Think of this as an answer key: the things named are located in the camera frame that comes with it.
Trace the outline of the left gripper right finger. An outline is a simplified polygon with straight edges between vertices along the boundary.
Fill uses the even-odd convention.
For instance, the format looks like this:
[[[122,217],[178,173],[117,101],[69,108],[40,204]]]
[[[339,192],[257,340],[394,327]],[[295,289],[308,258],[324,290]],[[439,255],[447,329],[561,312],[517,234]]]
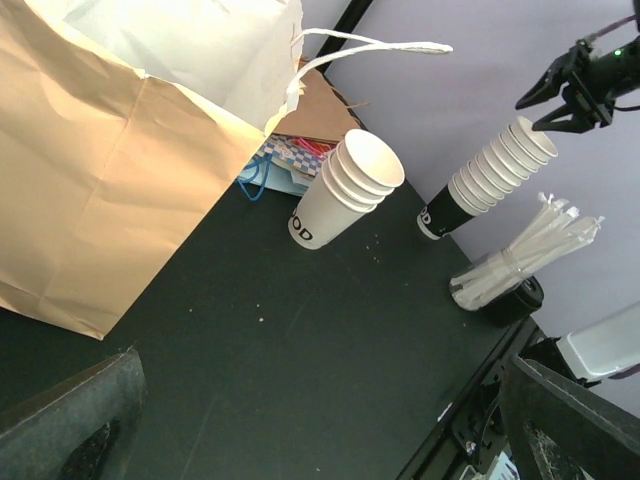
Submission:
[[[639,477],[639,419],[540,363],[509,360],[499,406],[521,479]]]

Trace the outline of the orange paper bag white handles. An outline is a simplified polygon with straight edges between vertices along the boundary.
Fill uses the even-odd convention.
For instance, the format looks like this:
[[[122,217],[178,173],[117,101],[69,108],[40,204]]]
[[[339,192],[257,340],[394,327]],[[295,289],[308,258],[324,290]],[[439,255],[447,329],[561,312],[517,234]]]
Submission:
[[[1,5],[1,305],[104,338],[299,103],[298,1]]]

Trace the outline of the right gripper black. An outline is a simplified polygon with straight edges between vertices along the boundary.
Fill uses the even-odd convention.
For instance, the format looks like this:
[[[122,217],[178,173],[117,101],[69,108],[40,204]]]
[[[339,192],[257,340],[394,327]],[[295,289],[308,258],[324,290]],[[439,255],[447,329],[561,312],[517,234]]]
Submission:
[[[580,67],[580,48],[556,58],[534,86],[515,104],[516,110],[562,95],[565,104],[532,124],[533,131],[579,134],[613,121],[616,101],[639,89],[639,37]]]

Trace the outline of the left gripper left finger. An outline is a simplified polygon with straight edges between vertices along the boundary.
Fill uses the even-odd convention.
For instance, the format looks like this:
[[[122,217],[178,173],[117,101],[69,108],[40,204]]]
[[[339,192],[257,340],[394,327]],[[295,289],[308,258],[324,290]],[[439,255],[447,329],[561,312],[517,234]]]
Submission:
[[[124,478],[146,395],[130,349],[3,412],[1,477]]]

